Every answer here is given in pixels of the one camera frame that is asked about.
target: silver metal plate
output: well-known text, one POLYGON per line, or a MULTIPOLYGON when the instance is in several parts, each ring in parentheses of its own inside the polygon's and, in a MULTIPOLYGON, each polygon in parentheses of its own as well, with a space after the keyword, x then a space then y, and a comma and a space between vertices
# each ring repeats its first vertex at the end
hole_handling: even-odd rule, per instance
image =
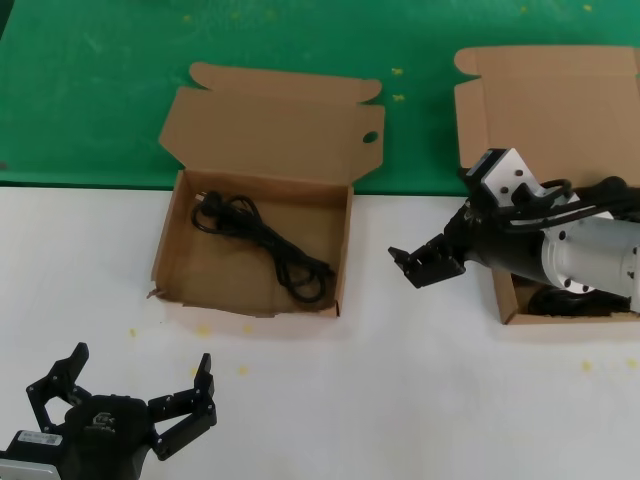
POLYGON ((61 480, 58 469, 44 463, 0 459, 2 480, 61 480))

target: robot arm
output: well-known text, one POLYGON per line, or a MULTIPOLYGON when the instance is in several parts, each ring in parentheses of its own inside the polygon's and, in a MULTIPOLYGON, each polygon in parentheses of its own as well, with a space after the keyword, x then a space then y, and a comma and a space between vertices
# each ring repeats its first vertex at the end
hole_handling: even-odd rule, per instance
POLYGON ((149 401, 91 395, 76 385, 89 359, 78 344, 69 358, 27 388, 40 432, 21 431, 0 452, 2 480, 137 480, 150 449, 166 460, 216 424, 211 357, 205 354, 193 388, 149 401), (60 398, 72 408, 55 425, 46 403, 60 398), (185 416, 158 434, 155 424, 185 416))
POLYGON ((462 178, 469 198, 442 234, 411 254, 389 248, 416 288, 473 260, 575 294, 631 298, 640 311, 640 224, 611 215, 638 210, 636 189, 617 177, 576 191, 566 180, 540 184, 515 149, 489 150, 462 178))

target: hole in cardboard flap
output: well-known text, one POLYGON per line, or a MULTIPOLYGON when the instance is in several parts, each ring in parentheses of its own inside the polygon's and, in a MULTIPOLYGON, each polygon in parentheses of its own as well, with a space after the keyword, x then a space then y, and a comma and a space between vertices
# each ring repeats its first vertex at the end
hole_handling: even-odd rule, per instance
POLYGON ((378 132, 368 132, 362 137, 364 143, 373 143, 378 139, 378 132))

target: black power cord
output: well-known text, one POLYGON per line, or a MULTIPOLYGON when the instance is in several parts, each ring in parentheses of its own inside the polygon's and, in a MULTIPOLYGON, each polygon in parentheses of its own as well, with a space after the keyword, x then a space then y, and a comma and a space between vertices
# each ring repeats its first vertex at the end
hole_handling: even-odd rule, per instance
POLYGON ((316 303, 327 294, 327 279, 335 275, 329 264, 310 257, 265 225, 249 197, 235 195, 224 200, 220 193, 209 192, 191 212, 191 223, 205 233, 249 240, 264 248, 273 257, 278 283, 298 302, 316 303), (215 226, 203 225, 200 217, 215 219, 215 226), (301 293, 314 284, 315 294, 301 293))

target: white label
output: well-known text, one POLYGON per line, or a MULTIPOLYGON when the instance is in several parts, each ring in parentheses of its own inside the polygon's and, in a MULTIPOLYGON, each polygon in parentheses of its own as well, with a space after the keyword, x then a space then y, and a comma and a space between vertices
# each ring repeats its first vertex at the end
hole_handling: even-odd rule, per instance
POLYGON ((53 435, 51 433, 24 431, 18 436, 18 441, 29 442, 29 443, 41 443, 43 445, 51 445, 51 446, 57 447, 62 443, 62 437, 60 435, 53 435))

